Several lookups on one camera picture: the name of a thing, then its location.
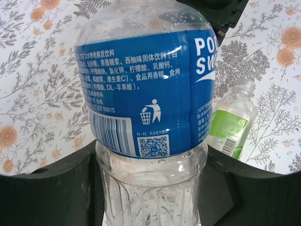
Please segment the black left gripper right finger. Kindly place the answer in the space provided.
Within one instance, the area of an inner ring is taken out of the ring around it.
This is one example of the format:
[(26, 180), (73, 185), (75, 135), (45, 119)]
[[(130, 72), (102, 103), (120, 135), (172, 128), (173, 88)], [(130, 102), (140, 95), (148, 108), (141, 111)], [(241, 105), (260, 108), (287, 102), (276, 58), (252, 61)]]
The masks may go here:
[(203, 226), (299, 226), (301, 174), (261, 170), (209, 147), (198, 210)]

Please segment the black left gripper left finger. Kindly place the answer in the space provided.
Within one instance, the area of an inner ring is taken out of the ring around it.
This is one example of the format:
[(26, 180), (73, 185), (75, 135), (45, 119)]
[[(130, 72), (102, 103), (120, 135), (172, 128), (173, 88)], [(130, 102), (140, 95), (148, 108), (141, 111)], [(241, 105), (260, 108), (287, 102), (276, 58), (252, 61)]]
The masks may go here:
[(2, 226), (101, 226), (104, 195), (96, 142), (30, 174), (0, 177)]

